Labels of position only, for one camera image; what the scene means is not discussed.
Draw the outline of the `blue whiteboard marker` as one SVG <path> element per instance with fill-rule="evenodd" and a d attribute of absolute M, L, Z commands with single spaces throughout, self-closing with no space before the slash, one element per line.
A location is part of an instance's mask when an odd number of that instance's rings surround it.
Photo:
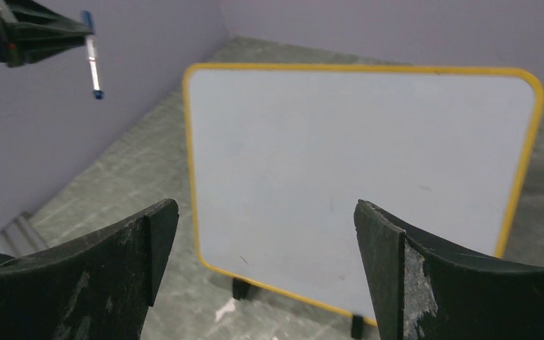
<path fill-rule="evenodd" d="M 93 84 L 93 96 L 97 100 L 103 98 L 103 90 L 98 76 L 98 67 L 97 67 L 97 54 L 96 54 L 96 45 L 95 45 L 95 30 L 94 30 L 94 21 L 91 13 L 89 11 L 81 12 L 81 19 L 84 24 L 86 24 L 90 33 L 85 37 L 85 45 L 87 51 L 87 60 L 89 61 L 89 67 L 91 71 L 91 78 Z"/>

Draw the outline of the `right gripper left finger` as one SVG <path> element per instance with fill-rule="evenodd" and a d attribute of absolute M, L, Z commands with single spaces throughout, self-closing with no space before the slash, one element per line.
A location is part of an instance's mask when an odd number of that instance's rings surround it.
<path fill-rule="evenodd" d="M 138 339 L 179 221 L 165 199 L 34 254 L 0 254 L 0 339 Z"/>

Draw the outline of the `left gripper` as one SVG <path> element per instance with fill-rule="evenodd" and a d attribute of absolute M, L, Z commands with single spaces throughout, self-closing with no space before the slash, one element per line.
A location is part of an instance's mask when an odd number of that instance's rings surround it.
<path fill-rule="evenodd" d="M 4 23 L 22 37 L 7 35 Z M 0 61 L 7 67 L 35 64 L 81 47 L 92 34 L 89 25 L 36 1 L 0 1 Z"/>

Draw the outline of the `yellow framed whiteboard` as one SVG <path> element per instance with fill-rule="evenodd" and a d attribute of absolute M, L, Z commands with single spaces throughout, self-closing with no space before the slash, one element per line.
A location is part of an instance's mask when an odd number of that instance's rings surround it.
<path fill-rule="evenodd" d="M 196 64 L 183 94 L 200 261 L 374 325 L 357 202 L 500 257 L 544 107 L 501 67 Z"/>

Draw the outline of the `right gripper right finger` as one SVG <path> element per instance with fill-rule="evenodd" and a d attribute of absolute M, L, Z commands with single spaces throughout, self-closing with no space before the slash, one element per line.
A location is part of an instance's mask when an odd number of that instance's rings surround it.
<path fill-rule="evenodd" d="M 366 200 L 353 219 L 382 339 L 544 339 L 544 267 L 467 249 Z"/>

